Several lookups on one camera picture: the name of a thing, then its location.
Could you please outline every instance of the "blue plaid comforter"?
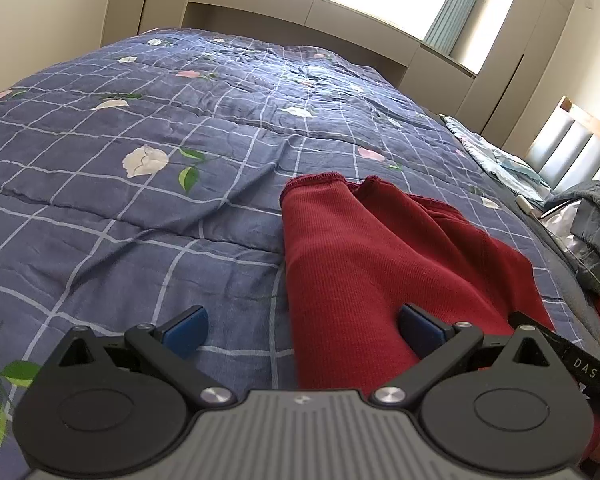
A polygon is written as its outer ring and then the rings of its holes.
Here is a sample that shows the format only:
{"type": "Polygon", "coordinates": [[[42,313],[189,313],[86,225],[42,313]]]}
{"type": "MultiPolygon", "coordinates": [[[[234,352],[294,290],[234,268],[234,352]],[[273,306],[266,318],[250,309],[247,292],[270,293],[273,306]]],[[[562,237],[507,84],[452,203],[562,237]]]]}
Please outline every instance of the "blue plaid comforter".
{"type": "Polygon", "coordinates": [[[210,333],[192,365],[240,395],[293,388],[278,198],[323,171],[453,205],[532,261],[558,332],[578,339],[539,242],[374,70],[153,31],[0,94],[0,480],[26,471],[13,407],[73,324],[115,335],[202,304],[210,333]]]}

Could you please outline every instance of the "curtain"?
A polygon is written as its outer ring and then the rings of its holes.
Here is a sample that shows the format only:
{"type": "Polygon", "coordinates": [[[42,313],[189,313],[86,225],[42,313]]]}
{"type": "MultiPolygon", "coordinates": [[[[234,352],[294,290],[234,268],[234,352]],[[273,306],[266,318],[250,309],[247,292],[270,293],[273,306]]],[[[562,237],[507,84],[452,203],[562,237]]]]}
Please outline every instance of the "curtain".
{"type": "Polygon", "coordinates": [[[466,23],[476,0],[445,0],[429,28],[424,42],[438,52],[449,55],[466,23]]]}

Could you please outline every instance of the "floral pattern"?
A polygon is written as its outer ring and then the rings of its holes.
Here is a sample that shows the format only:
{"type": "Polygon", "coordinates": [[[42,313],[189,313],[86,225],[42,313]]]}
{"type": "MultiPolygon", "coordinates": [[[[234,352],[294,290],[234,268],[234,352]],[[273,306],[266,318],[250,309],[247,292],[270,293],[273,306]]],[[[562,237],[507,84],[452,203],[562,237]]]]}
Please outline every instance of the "floral pattern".
{"type": "MultiPolygon", "coordinates": [[[[204,162],[205,154],[199,152],[198,150],[192,150],[190,148],[180,148],[180,153],[187,158],[191,158],[195,162],[204,162]]],[[[185,193],[188,193],[193,185],[198,181],[198,177],[200,176],[200,172],[198,171],[197,166],[189,166],[182,170],[178,175],[178,182],[185,193]]]]}
{"type": "Polygon", "coordinates": [[[489,209],[500,209],[500,206],[498,204],[496,204],[493,200],[490,200],[485,196],[481,196],[480,200],[482,200],[482,205],[488,207],[489,209]]]}
{"type": "Polygon", "coordinates": [[[40,365],[31,361],[13,361],[0,370],[0,444],[7,434],[7,412],[5,405],[11,403],[9,394],[2,384],[3,380],[7,380],[13,386],[19,388],[28,388],[33,382],[34,377],[40,370],[40,365]]]}
{"type": "Polygon", "coordinates": [[[298,108],[297,106],[282,108],[282,111],[297,117],[313,117],[309,110],[304,110],[304,108],[298,108]]]}
{"type": "Polygon", "coordinates": [[[114,93],[114,94],[99,94],[98,96],[100,99],[140,99],[142,98],[142,94],[121,94],[121,93],[114,93]]]}
{"type": "Polygon", "coordinates": [[[372,152],[366,148],[358,147],[358,154],[363,158],[370,158],[371,160],[377,160],[378,162],[384,162],[384,155],[380,153],[372,152]]]}
{"type": "Polygon", "coordinates": [[[158,173],[168,163],[169,156],[163,150],[145,144],[128,153],[122,160],[122,167],[126,170],[126,177],[133,178],[158,173]]]}
{"type": "Polygon", "coordinates": [[[313,88],[315,86],[315,83],[313,81],[311,81],[310,79],[303,78],[303,77],[297,77],[294,79],[294,81],[296,83],[300,83],[301,85],[309,86],[310,88],[313,88]]]}
{"type": "Polygon", "coordinates": [[[195,70],[184,70],[182,72],[178,72],[178,76],[180,77],[200,77],[200,72],[196,72],[195,70]]]}
{"type": "Polygon", "coordinates": [[[103,108],[120,108],[121,106],[129,106],[124,99],[113,99],[110,101],[104,101],[91,110],[102,110],[103,108]]]}
{"type": "Polygon", "coordinates": [[[9,88],[8,90],[4,90],[3,92],[0,92],[0,99],[2,99],[3,97],[7,97],[7,95],[9,95],[13,90],[11,90],[11,88],[9,88]]]}

